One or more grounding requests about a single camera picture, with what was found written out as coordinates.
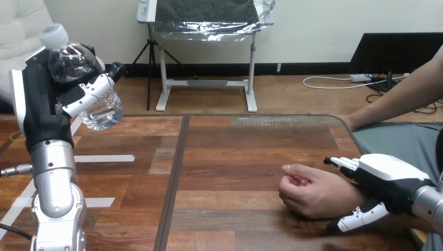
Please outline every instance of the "forearm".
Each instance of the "forearm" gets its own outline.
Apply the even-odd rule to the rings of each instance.
[[[391,119],[443,97],[443,55],[408,76],[383,97],[348,116],[353,129]]]

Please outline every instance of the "wall baseboard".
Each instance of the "wall baseboard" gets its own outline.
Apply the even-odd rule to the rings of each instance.
[[[126,77],[147,77],[148,64],[125,64]],[[255,76],[260,75],[325,75],[346,74],[349,63],[283,63],[255,64]],[[167,64],[168,77],[187,76],[248,76],[249,64]],[[153,66],[152,77],[160,77],[160,66]]]

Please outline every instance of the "gray pants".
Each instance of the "gray pants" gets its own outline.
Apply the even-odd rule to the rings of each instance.
[[[354,132],[364,154],[381,153],[397,157],[426,172],[436,184],[440,178],[435,146],[441,125],[379,123]],[[423,251],[443,250],[443,238],[429,234]]]

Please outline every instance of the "tripod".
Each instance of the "tripod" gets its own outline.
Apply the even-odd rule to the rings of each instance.
[[[134,69],[135,63],[137,63],[140,56],[145,52],[146,48],[149,46],[149,66],[148,66],[148,105],[146,110],[149,111],[150,107],[150,99],[151,99],[151,75],[152,75],[152,67],[155,66],[155,53],[154,53],[154,46],[158,46],[158,42],[153,38],[152,31],[151,31],[151,24],[148,24],[148,31],[149,31],[149,38],[146,42],[145,46],[143,47],[142,51],[138,54],[134,62],[132,63],[132,69]],[[180,67],[183,67],[182,63],[178,61],[171,53],[169,53],[167,50],[165,50],[165,53],[170,56]]]

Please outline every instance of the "wooden table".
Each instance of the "wooden table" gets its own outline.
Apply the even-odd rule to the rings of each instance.
[[[17,130],[0,121],[0,168],[30,162]],[[75,155],[132,154],[134,162],[77,163],[86,198],[115,200],[88,208],[87,250],[415,250],[405,230],[381,223],[328,236],[328,221],[306,221],[278,197],[284,164],[340,175],[325,156],[359,157],[353,138],[330,116],[125,117],[109,130],[83,125]],[[30,208],[11,207],[32,176],[0,178],[0,219],[34,232]],[[27,250],[6,233],[0,250]]]

